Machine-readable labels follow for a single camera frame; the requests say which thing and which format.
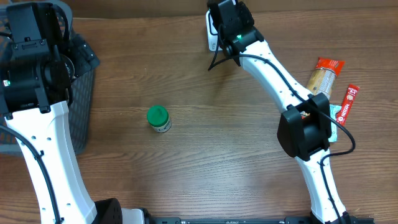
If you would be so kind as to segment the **spaghetti pack orange ends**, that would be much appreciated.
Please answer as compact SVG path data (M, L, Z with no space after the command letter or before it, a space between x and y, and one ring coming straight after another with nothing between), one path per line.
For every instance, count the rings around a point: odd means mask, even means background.
M307 89L311 91L310 98L323 93L330 99L334 82L344 64L345 61L319 57L307 84Z

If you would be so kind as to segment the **green lid jar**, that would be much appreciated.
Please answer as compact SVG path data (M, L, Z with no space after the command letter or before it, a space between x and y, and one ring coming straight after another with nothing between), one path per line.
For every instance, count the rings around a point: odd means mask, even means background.
M161 105L154 105L149 108L147 122L158 133L165 133L172 126L168 111Z

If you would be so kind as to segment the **red coffee stick sachet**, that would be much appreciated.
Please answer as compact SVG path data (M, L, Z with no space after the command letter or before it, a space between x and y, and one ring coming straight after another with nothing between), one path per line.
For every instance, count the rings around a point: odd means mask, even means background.
M341 104L340 111L336 114L336 121L342 126L345 125L350 109L354 103L354 100L358 94L360 87L349 84L346 95Z

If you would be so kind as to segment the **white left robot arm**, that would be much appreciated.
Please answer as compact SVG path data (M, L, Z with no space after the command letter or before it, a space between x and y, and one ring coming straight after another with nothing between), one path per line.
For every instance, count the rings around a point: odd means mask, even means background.
M72 83L100 61L72 28L61 1L1 6L11 56L1 62L2 130L21 148L42 223L150 222L144 209L115 198L94 201L83 183L69 128Z

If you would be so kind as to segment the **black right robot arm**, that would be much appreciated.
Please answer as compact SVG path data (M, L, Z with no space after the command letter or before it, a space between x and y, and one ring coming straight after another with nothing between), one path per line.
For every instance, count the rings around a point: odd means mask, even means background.
M338 195L330 165L330 103L302 86L276 59L245 3L208 1L209 28L216 49L250 73L280 111L277 138L303 174L311 200L313 223L351 223Z

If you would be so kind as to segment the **teal snack packet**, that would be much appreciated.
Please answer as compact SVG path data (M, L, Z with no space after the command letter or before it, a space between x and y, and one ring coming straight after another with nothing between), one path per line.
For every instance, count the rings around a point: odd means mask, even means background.
M330 105L330 117L336 119L337 113L341 110L341 106ZM335 123L331 122L331 136L329 137L329 142L337 142L338 140L338 130Z

